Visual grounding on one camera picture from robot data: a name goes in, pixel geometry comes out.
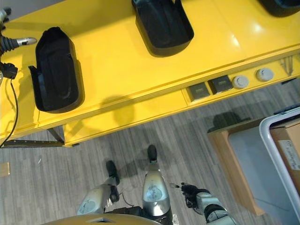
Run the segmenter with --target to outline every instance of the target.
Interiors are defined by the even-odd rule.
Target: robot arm
[[[14,50],[20,46],[31,45],[37,42],[37,40],[33,37],[11,39],[2,36],[2,31],[5,29],[3,24],[9,21],[8,16],[10,14],[10,8],[0,9],[0,86],[4,77],[15,79],[18,72],[18,68],[16,68],[13,64],[1,62],[2,55],[5,52]]]
[[[209,225],[238,225],[222,203],[208,191],[196,195],[197,209]]]
[[[205,216],[208,225],[239,225],[223,207],[222,203],[206,189],[198,189],[194,185],[181,183],[188,208]]]

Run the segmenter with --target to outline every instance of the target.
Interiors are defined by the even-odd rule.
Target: cable
[[[123,196],[124,202],[125,202],[127,205],[129,205],[129,206],[131,206],[131,207],[134,207],[134,206],[135,206],[135,205],[129,204],[129,203],[125,200],[125,197],[124,197],[124,193],[123,193],[123,192],[121,192],[120,195]]]
[[[18,99],[17,99],[17,95],[15,94],[15,89],[14,89],[14,86],[13,86],[13,80],[10,80],[10,86],[11,86],[11,89],[13,90],[13,93],[14,93],[14,97],[15,97],[15,123],[14,123],[14,126],[13,126],[13,129],[11,130],[11,132],[9,133],[9,135],[6,137],[6,139],[2,142],[2,144],[0,145],[0,148],[2,148],[2,146],[4,145],[4,143],[10,138],[10,136],[13,134],[14,130],[15,130],[15,127],[17,125],[17,121],[18,121],[18,116],[19,116],[19,106],[18,106]]]

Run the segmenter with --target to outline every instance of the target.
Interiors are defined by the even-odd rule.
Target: black tray
[[[72,41],[59,28],[45,31],[36,47],[37,68],[29,66],[37,108],[50,113],[75,109],[83,100]]]
[[[132,0],[136,24],[149,52],[169,56],[185,49],[194,37],[181,0]]]
[[[300,0],[259,0],[273,16],[284,17],[300,10]]]

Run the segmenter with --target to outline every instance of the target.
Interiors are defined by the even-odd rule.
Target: control panel
[[[182,90],[189,105],[205,104],[212,99],[231,97],[300,76],[300,55],[265,63],[237,73],[202,81]]]

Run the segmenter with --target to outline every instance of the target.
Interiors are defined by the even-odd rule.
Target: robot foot
[[[108,171],[109,177],[115,178],[116,185],[120,184],[120,178],[117,172],[117,168],[113,161],[110,160],[106,162],[106,169]]]

